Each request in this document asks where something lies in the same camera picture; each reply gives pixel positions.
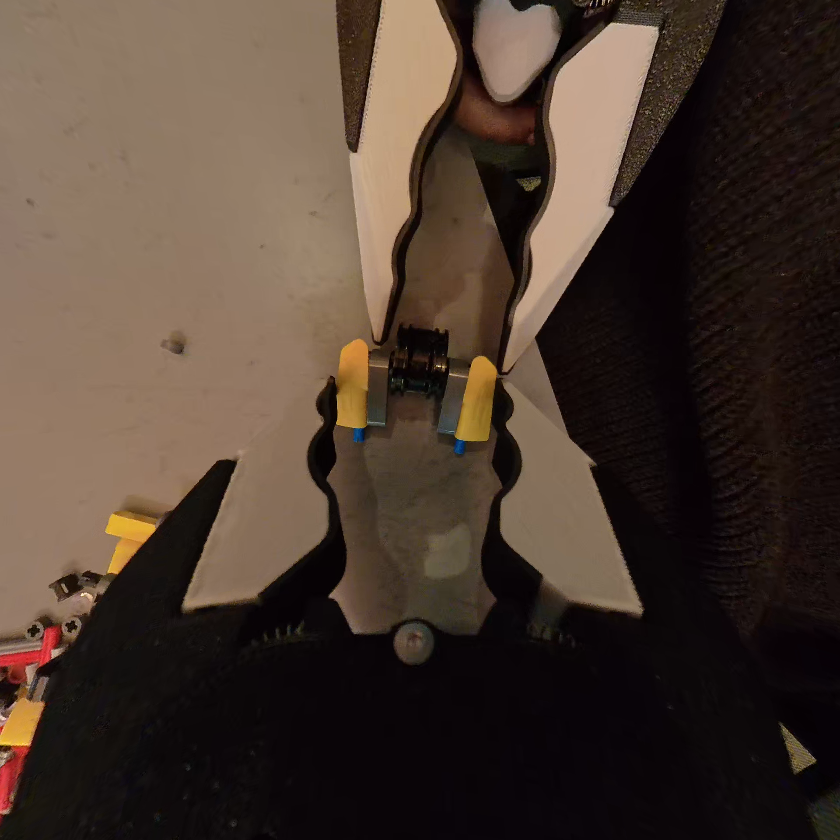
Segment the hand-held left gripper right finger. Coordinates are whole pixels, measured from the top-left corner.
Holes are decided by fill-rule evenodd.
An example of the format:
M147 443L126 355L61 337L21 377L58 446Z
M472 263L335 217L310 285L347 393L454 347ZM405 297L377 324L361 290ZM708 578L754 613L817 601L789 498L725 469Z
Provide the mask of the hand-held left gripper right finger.
M563 615L644 614L592 460L517 387L497 384L492 467L500 489L490 505L482 574L530 635L554 635Z

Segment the pile of toy brick parts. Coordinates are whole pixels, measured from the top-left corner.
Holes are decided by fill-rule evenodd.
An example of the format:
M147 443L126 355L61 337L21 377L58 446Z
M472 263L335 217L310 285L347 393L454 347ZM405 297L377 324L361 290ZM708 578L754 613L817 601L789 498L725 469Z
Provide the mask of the pile of toy brick parts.
M70 572L49 584L59 608L1 643L1 814L12 811L18 783L45 706L47 665L79 636L115 573Z

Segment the person's right forearm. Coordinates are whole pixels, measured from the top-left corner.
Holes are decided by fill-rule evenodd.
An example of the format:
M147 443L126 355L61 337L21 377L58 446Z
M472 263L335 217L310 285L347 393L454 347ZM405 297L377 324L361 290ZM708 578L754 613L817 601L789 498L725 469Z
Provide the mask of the person's right forearm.
M726 2L539 336L567 428L838 708L838 2Z

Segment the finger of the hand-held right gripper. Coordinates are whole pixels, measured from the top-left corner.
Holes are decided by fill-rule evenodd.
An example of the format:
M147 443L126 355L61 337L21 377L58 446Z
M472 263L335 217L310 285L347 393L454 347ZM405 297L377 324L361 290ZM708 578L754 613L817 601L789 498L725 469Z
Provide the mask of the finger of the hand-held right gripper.
M427 151L457 92L463 55L443 2L348 2L348 149L364 298L389 338L422 214Z
M659 39L659 22L596 26L545 84L537 121L539 198L516 250L514 285L497 366L509 373L610 221L627 149Z

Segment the person's right hand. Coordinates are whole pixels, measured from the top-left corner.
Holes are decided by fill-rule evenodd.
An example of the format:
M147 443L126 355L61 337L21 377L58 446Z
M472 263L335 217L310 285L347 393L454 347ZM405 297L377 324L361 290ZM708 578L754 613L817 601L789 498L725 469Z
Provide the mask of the person's right hand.
M465 132L498 144L533 146L539 106L532 102L498 103L482 82L462 76L454 121Z

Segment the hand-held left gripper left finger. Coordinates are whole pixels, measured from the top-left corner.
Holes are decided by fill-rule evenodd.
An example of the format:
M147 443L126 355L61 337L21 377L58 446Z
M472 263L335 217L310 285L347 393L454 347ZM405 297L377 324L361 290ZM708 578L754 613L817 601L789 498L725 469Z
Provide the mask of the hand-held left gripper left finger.
M245 610L248 628L291 629L345 572L335 466L333 377L294 387L236 458L192 579L184 615Z

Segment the black wheel assembly yellow panels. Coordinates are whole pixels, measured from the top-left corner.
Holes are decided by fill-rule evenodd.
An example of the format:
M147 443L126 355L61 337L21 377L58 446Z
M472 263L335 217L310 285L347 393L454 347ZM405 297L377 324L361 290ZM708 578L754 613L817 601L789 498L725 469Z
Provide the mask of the black wheel assembly yellow panels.
M453 438L457 456L490 438L497 367L484 355L449 353L449 333L402 324L388 360L389 394L416 395L437 405L437 434Z

